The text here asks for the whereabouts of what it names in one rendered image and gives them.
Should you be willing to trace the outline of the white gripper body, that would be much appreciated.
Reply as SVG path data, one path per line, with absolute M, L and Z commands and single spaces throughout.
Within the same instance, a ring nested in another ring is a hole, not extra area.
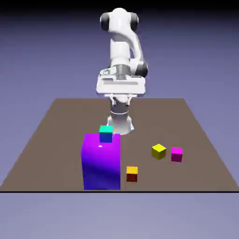
M 98 75 L 96 92 L 104 95 L 144 95 L 145 78 L 126 75 L 126 79 L 117 79 L 116 75 Z

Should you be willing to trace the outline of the small teal cube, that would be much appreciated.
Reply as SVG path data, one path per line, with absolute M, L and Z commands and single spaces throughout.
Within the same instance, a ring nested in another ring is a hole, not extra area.
M 101 125 L 99 128 L 99 141 L 102 143 L 111 143 L 113 126 Z

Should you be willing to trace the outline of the small yellow cube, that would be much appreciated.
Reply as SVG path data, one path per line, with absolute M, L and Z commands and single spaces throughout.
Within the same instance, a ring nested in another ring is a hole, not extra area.
M 160 159 L 165 157 L 165 155 L 166 155 L 166 148 L 163 145 L 161 145 L 161 144 L 156 144 L 156 145 L 152 146 L 151 155 L 155 159 L 160 160 Z

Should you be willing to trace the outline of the small magenta cube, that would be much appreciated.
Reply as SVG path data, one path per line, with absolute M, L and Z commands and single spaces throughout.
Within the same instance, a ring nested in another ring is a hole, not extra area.
M 182 162 L 182 158 L 183 158 L 183 149 L 172 147 L 171 161 L 172 162 Z

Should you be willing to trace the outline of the small orange cube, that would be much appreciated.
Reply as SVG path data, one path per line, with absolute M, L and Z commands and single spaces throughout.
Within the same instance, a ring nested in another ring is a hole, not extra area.
M 136 183 L 138 181 L 138 167 L 137 166 L 127 166 L 127 182 Z

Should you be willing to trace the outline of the large purple box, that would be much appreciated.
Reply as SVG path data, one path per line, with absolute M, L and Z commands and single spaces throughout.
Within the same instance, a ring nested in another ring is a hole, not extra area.
M 85 134 L 81 163 L 85 190 L 120 190 L 120 134 L 113 134 L 112 142 Z

